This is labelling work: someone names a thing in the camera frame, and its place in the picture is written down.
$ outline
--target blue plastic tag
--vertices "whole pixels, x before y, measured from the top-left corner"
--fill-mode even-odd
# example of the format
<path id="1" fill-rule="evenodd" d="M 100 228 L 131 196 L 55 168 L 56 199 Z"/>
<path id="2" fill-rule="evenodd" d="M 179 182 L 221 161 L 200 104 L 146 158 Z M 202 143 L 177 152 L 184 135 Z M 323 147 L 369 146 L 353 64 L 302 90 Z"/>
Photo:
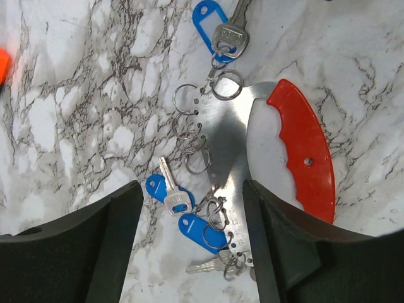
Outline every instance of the blue plastic tag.
<path id="1" fill-rule="evenodd" d="M 226 23 L 228 21 L 224 11 L 215 1 L 204 0 L 198 3 L 192 13 L 192 21 L 201 35 L 206 46 L 213 55 L 215 51 L 212 48 L 211 39 L 213 33 L 219 24 Z M 220 63 L 230 63 L 234 59 L 217 54 L 215 59 Z"/>
<path id="2" fill-rule="evenodd" d="M 208 245 L 203 240 L 203 229 L 208 222 L 204 221 L 202 218 L 197 217 L 194 213 L 183 214 L 179 221 L 179 230 L 187 237 L 190 238 L 195 243 L 206 248 L 213 254 L 218 254 L 219 249 L 214 249 Z M 223 247 L 226 245 L 227 240 L 224 232 L 218 232 L 214 230 L 211 226 L 206 229 L 205 239 L 209 245 L 213 247 Z"/>
<path id="3" fill-rule="evenodd" d="M 192 207 L 195 207 L 195 198 L 194 195 L 191 194 L 183 187 L 178 187 L 180 191 L 185 191 L 188 193 L 189 198 L 191 199 Z M 164 203 L 164 198 L 167 195 L 167 187 L 165 185 L 165 178 L 163 175 L 154 174 L 151 175 L 146 180 L 146 190 L 150 196 L 155 198 L 157 201 Z M 175 213 L 180 213 L 184 210 L 187 210 L 187 206 L 185 204 L 177 205 L 173 208 Z"/>

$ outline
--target red object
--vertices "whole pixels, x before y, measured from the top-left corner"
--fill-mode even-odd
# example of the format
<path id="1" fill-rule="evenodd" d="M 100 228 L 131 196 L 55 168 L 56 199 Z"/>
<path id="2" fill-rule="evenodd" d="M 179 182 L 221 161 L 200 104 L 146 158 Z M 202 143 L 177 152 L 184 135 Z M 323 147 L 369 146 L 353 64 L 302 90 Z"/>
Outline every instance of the red object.
<path id="1" fill-rule="evenodd" d="M 7 69 L 10 62 L 10 56 L 2 49 L 0 49 L 0 85 L 6 79 Z"/>
<path id="2" fill-rule="evenodd" d="M 295 179 L 297 201 L 307 213 L 333 223 L 333 163 L 323 130 L 309 102 L 295 85 L 282 79 L 266 103 L 280 113 L 279 137 L 287 149 L 287 168 Z"/>

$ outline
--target metal plate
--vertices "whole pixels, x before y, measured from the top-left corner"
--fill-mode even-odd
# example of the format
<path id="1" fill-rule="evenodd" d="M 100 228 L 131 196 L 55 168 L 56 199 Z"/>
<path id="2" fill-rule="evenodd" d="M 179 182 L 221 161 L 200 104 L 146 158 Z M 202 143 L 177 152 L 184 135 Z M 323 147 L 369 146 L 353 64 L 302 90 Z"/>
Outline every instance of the metal plate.
<path id="1" fill-rule="evenodd" d="M 234 254 L 245 254 L 248 266 L 253 266 L 253 258 L 242 198 L 242 183 L 244 179 L 251 178 L 247 161 L 247 126 L 254 100 L 266 100 L 275 85 L 265 82 L 245 87 L 237 98 L 230 101 L 221 101 L 209 93 L 198 96 L 191 107 L 191 110 L 199 112 L 193 116 L 193 122 L 195 125 L 202 124 L 201 135 L 208 142 L 212 158 L 207 170 L 209 179 L 212 184 L 223 186 L 217 191 L 217 196 L 227 199 L 224 208 L 229 224 L 225 233 L 228 240 L 228 232 L 234 235 L 229 248 Z M 226 96 L 233 94 L 238 87 L 236 82 L 222 78 L 215 90 Z M 220 217 L 224 222 L 225 215 L 220 213 Z"/>

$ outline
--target white marble table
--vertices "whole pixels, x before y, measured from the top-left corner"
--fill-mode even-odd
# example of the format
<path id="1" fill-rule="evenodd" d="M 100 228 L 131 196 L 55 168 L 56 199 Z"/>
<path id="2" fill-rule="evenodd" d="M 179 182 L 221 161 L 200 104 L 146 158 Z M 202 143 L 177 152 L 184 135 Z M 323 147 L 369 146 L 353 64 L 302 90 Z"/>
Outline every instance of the white marble table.
<path id="1" fill-rule="evenodd" d="M 205 194 L 207 177 L 187 173 L 169 124 L 172 92 L 210 69 L 191 21 L 197 3 L 5 0 L 0 47 L 15 62 L 0 97 L 1 234 L 143 182 L 161 156 L 180 185 Z M 234 1 L 219 3 L 230 15 Z M 335 224 L 370 235 L 404 226 L 403 13 L 401 0 L 255 0 L 250 46 L 230 65 L 248 85 L 288 78 L 304 92 L 333 156 Z M 255 106 L 254 121 L 252 175 L 293 199 L 276 112 Z M 121 302 L 258 302 L 248 275 L 187 275 L 210 253 L 145 196 Z"/>

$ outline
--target black object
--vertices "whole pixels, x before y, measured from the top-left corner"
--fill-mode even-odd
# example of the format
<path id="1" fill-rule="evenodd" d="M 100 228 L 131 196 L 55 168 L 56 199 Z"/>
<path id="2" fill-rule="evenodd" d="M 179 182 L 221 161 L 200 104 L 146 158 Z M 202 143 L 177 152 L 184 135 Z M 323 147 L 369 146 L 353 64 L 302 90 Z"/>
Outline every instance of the black object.
<path id="1" fill-rule="evenodd" d="M 134 181 L 60 219 L 0 236 L 0 302 L 119 302 L 142 206 Z"/>
<path id="2" fill-rule="evenodd" d="M 404 230 L 369 237 L 318 220 L 244 181 L 261 303 L 404 302 Z"/>

